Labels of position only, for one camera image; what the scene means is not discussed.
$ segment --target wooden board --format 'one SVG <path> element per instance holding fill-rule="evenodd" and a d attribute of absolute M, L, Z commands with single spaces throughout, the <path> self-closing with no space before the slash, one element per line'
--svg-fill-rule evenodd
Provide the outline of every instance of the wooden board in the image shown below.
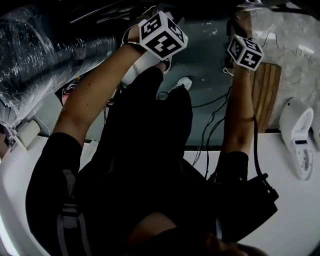
<path fill-rule="evenodd" d="M 252 105 L 258 124 L 258 132 L 264 133 L 274 109 L 281 76 L 281 67 L 261 63 L 255 72 L 250 73 Z"/>

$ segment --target shoe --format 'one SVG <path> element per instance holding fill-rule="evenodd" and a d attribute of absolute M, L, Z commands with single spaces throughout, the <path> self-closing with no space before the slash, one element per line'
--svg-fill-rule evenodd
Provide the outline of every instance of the shoe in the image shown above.
<path fill-rule="evenodd" d="M 189 77 L 185 76 L 185 77 L 181 78 L 178 81 L 178 83 L 176 84 L 176 86 L 173 87 L 168 93 L 170 93 L 172 90 L 177 89 L 181 86 L 183 86 L 184 88 L 186 88 L 187 91 L 189 91 L 191 85 L 192 85 L 192 81 L 190 80 Z"/>
<path fill-rule="evenodd" d="M 171 69 L 171 61 L 172 56 L 162 61 L 165 64 L 165 71 L 163 72 L 164 75 Z"/>

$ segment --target clear plastic bag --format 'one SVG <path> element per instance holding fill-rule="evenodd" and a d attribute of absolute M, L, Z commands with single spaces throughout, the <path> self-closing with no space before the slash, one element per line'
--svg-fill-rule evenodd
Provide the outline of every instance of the clear plastic bag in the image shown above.
<path fill-rule="evenodd" d="M 0 18 L 0 100 L 16 114 L 14 119 L 0 116 L 7 127 L 116 50 L 114 36 L 77 33 L 57 13 L 52 17 L 47 11 L 28 5 Z"/>

